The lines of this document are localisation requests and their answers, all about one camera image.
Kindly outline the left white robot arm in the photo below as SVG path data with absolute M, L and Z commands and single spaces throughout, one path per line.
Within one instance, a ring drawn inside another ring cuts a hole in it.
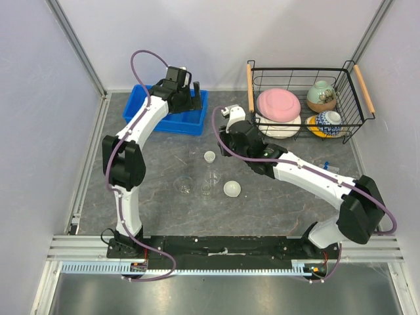
M 169 114 L 202 109 L 200 84 L 185 68 L 169 66 L 165 78 L 147 89 L 144 102 L 132 120 L 115 136 L 102 141 L 107 189 L 114 193 L 117 226 L 114 239 L 130 258 L 144 251 L 142 223 L 135 201 L 146 174 L 142 148 L 157 124 Z

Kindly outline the small clear glass beaker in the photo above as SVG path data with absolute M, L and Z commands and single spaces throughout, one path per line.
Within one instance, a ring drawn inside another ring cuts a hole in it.
M 211 193 L 212 193 L 212 187 L 211 187 L 211 185 L 209 185 L 209 184 L 203 184 L 201 186 L 201 194 L 204 197 L 209 197 L 211 195 Z

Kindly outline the blue plastic divided bin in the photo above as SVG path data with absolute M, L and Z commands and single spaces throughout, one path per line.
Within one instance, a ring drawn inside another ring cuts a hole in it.
M 154 131 L 180 135 L 200 136 L 203 132 L 204 120 L 208 108 L 208 91 L 201 90 L 201 110 L 166 115 L 154 128 Z M 135 85 L 125 109 L 123 119 L 129 123 L 140 110 L 146 99 L 146 93 L 140 85 Z

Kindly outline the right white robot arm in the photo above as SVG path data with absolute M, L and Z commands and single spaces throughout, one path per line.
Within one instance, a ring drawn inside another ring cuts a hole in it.
M 220 127 L 218 136 L 223 155 L 242 158 L 255 173 L 294 184 L 338 211 L 306 230 L 300 243 L 305 257 L 316 258 L 344 240 L 366 244 L 385 215 L 376 182 L 368 176 L 342 177 L 309 164 L 281 146 L 265 143 L 247 120 Z

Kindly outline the small white crucible cup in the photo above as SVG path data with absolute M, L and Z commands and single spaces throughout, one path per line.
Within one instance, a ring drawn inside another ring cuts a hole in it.
M 213 163 L 215 161 L 216 154 L 213 151 L 206 151 L 203 157 L 207 163 Z

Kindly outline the clear acrylic tube rack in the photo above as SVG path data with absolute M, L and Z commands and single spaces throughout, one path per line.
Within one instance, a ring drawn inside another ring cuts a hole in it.
M 323 173 L 327 172 L 327 173 L 336 174 L 336 175 L 340 173 L 340 168 L 332 166 L 331 164 L 329 164 L 329 167 L 327 169 L 324 169 L 324 163 L 318 165 L 318 167 L 322 169 Z

